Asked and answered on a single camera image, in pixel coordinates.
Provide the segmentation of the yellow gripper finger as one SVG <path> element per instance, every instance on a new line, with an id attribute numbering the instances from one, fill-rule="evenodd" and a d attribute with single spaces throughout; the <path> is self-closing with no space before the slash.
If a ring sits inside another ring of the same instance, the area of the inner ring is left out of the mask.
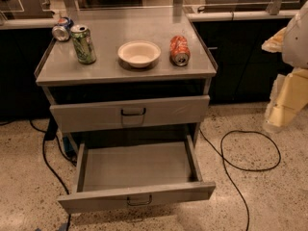
<path id="1" fill-rule="evenodd" d="M 308 104 L 308 70 L 295 68 L 287 76 L 279 74 L 269 99 L 263 128 L 278 133 Z"/>
<path id="2" fill-rule="evenodd" d="M 282 47 L 283 47 L 283 39 L 284 39 L 285 32 L 286 32 L 286 28 L 282 28 L 275 35 L 265 40 L 261 48 L 264 51 L 267 51 L 270 53 L 281 52 Z"/>

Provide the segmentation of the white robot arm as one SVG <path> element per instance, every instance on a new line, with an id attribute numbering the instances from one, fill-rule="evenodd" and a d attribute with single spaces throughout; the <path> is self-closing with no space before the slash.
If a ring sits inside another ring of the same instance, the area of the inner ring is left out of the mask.
<path id="1" fill-rule="evenodd" d="M 262 49 L 281 52 L 283 62 L 293 68 L 286 76 L 277 75 L 265 112 L 264 130 L 278 133 L 308 104 L 308 2 Z"/>

